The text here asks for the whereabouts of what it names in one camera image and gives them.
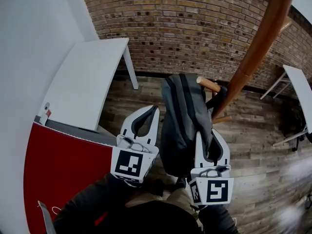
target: white table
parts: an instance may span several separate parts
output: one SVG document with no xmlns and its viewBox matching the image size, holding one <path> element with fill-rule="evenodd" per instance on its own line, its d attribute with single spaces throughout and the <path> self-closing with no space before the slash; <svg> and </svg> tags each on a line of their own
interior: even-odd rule
<svg viewBox="0 0 312 234">
<path fill-rule="evenodd" d="M 49 102 L 50 120 L 96 131 L 122 55 L 133 88 L 138 89 L 128 41 L 128 38 L 118 38 L 77 43 L 56 73 L 39 116 Z"/>
<path fill-rule="evenodd" d="M 275 98 L 278 94 L 280 94 L 291 83 L 299 99 L 299 102 L 303 111 L 303 115 L 306 121 L 306 127 L 304 128 L 302 132 L 296 135 L 293 135 L 289 138 L 286 138 L 285 140 L 281 142 L 274 143 L 273 146 L 282 144 L 284 142 L 297 138 L 306 133 L 310 134 L 312 132 L 312 90 L 311 90 L 311 87 L 301 69 L 297 69 L 297 68 L 290 67 L 287 65 L 283 65 L 283 68 L 285 72 L 280 76 L 280 78 L 272 85 L 271 88 L 268 89 L 268 91 L 260 99 L 263 99 L 264 96 L 266 96 L 269 93 L 269 91 L 271 91 L 280 81 L 286 82 L 286 85 L 278 93 L 276 93 L 276 95 L 274 95 L 273 98 Z M 283 77 L 286 74 L 289 79 L 283 79 Z"/>
</svg>

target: person's arm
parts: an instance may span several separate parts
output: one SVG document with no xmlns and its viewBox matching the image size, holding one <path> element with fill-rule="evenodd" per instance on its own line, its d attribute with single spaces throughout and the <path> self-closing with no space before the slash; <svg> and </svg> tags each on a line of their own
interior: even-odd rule
<svg viewBox="0 0 312 234">
<path fill-rule="evenodd" d="M 112 174 L 105 175 L 66 203 L 53 223 L 57 234 L 88 233 L 106 211 L 124 207 L 134 190 Z"/>
<path fill-rule="evenodd" d="M 235 223 L 222 205 L 210 205 L 199 212 L 199 220 L 206 233 L 238 234 Z"/>
</svg>

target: wooden pole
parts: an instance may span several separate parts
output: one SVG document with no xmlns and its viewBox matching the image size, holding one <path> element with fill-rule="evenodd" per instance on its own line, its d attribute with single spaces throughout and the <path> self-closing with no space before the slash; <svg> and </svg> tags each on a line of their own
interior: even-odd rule
<svg viewBox="0 0 312 234">
<path fill-rule="evenodd" d="M 212 82 L 211 80 L 208 80 L 204 77 L 201 77 L 201 76 L 197 77 L 196 82 L 199 85 L 201 85 L 205 88 L 208 88 L 211 91 L 216 92 L 216 93 L 219 93 L 221 90 L 221 87 L 218 84 L 216 84 L 216 83 Z"/>
<path fill-rule="evenodd" d="M 222 103 L 214 109 L 213 119 L 224 110 L 250 80 L 284 25 L 292 0 L 270 0 L 259 29 L 240 66 L 228 85 Z"/>
<path fill-rule="evenodd" d="M 213 120 L 213 124 L 218 124 L 218 123 L 221 123 L 221 122 L 226 122 L 226 121 L 231 121 L 231 120 L 232 120 L 232 116 L 231 115 L 224 116 L 224 117 L 220 117 L 220 118 L 214 119 Z"/>
<path fill-rule="evenodd" d="M 279 33 L 281 34 L 285 29 L 287 29 L 292 23 L 292 19 L 287 17 L 283 23 L 282 28 L 280 29 Z"/>
</svg>

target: gray fabric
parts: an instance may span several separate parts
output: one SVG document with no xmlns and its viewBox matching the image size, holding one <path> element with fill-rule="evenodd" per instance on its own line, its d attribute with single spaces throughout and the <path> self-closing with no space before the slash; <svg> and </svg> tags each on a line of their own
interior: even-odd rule
<svg viewBox="0 0 312 234">
<path fill-rule="evenodd" d="M 181 114 L 182 114 L 182 119 L 183 119 L 183 125 L 184 126 L 188 126 L 187 128 L 185 128 L 185 133 L 187 135 L 187 137 L 189 139 L 192 139 L 194 136 L 194 133 L 196 131 L 191 118 L 189 117 L 189 115 L 187 114 L 187 108 L 186 108 L 186 102 L 185 102 L 185 97 L 184 97 L 184 91 L 183 91 L 183 87 L 181 84 L 181 80 L 179 76 L 171 76 L 169 77 L 171 80 L 173 80 L 175 86 L 176 86 L 176 90 L 177 90 L 177 98 L 179 101 L 179 106 L 180 106 L 180 110 L 181 110 Z"/>
<path fill-rule="evenodd" d="M 213 138 L 211 112 L 196 79 L 196 74 L 172 75 L 161 84 L 167 111 L 159 152 L 165 171 L 174 176 L 186 175 L 193 167 L 197 131 L 206 153 Z"/>
</svg>

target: person's leg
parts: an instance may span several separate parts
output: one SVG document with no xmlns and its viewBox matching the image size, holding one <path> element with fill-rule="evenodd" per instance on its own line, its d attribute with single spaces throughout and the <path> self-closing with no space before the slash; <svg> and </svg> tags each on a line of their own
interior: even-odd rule
<svg viewBox="0 0 312 234">
<path fill-rule="evenodd" d="M 127 202 L 125 206 L 129 208 L 154 200 L 161 201 L 163 191 L 164 191 L 164 183 L 160 179 L 155 180 L 151 188 L 151 193 L 143 193 Z"/>
<path fill-rule="evenodd" d="M 129 207 L 144 204 L 144 203 L 154 201 L 154 200 L 161 201 L 162 197 L 159 195 L 151 194 L 151 193 L 143 193 L 135 197 L 134 199 L 131 199 L 128 203 L 125 204 L 125 206 L 129 208 Z"/>
<path fill-rule="evenodd" d="M 192 200 L 189 194 L 185 190 L 186 181 L 185 178 L 179 178 L 175 184 L 176 190 L 171 193 L 166 202 L 176 205 L 183 210 L 191 214 L 196 220 L 198 219 L 198 213 L 191 207 Z"/>
</svg>

